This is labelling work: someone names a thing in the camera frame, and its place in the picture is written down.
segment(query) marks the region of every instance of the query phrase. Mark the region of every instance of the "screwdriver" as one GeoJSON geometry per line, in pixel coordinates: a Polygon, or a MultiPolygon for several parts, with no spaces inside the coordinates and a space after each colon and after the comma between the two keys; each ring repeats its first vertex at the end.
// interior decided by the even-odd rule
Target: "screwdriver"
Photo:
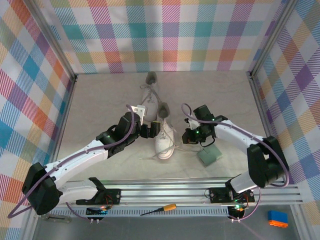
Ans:
{"type": "Polygon", "coordinates": [[[160,208],[158,208],[157,210],[154,210],[154,211],[150,211],[150,212],[141,214],[140,216],[143,216],[143,215],[146,215],[146,214],[151,214],[151,213],[156,213],[156,212],[171,211],[171,210],[176,209],[176,208],[177,208],[177,205],[175,205],[175,204],[169,204],[169,205],[166,205],[166,206],[164,206],[164,207],[160,207],[160,208]]]}

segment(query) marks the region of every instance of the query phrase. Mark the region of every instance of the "shoe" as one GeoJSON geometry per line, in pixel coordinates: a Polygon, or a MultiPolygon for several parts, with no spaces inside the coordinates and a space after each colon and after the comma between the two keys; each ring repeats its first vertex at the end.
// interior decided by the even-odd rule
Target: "shoe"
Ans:
{"type": "Polygon", "coordinates": [[[158,97],[159,86],[157,74],[154,71],[148,72],[145,84],[140,86],[140,88],[144,89],[142,103],[140,104],[146,108],[144,120],[152,122],[157,118],[157,109],[160,102],[158,97]]]}
{"type": "Polygon", "coordinates": [[[157,117],[161,130],[155,137],[155,153],[159,159],[168,159],[174,153],[175,136],[174,128],[170,124],[170,110],[167,103],[159,104],[157,117]]]}

